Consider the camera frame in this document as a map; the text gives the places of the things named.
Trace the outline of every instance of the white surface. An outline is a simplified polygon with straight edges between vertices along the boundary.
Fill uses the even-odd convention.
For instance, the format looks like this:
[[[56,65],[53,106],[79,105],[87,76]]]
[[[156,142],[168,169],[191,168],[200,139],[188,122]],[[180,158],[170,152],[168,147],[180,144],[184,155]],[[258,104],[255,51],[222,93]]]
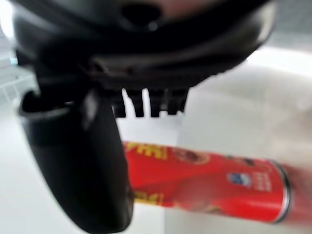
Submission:
[[[304,67],[280,71],[280,67],[279,70],[265,68],[268,63],[250,64],[212,78],[192,90],[185,117],[137,119],[127,99],[128,117],[118,120],[122,138],[166,145],[178,142],[179,146],[188,148],[312,165],[312,134],[309,131],[312,128],[312,78],[302,74]],[[165,212],[163,208],[146,205],[136,205],[134,220],[125,233],[265,232],[312,233],[311,230],[206,214]],[[9,107],[0,108],[0,233],[83,233],[51,196],[25,141],[19,120]]]
[[[194,88],[178,146],[312,165],[312,76],[244,64]],[[310,234],[273,226],[166,210],[167,234]]]

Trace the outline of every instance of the can label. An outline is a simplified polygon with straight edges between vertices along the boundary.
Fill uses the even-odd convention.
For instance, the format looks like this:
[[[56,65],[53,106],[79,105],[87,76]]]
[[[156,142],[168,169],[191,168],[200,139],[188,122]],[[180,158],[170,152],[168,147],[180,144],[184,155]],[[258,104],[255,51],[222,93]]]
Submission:
[[[269,160],[125,142],[136,201],[263,222],[281,219],[288,190]]]

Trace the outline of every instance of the black plastic part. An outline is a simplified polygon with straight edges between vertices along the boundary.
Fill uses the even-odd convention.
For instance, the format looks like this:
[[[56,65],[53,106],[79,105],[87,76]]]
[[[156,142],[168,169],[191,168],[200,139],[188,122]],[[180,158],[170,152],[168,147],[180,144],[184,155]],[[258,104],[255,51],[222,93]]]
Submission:
[[[125,230],[134,197],[108,99],[93,90],[80,102],[53,105],[29,92],[19,115],[42,174],[67,215],[92,234]]]
[[[128,97],[132,100],[136,117],[144,117],[142,90],[127,90]]]
[[[163,90],[149,90],[151,117],[159,117],[162,101],[164,99]]]
[[[109,98],[115,117],[126,118],[126,108],[121,90],[107,90],[105,95]]]

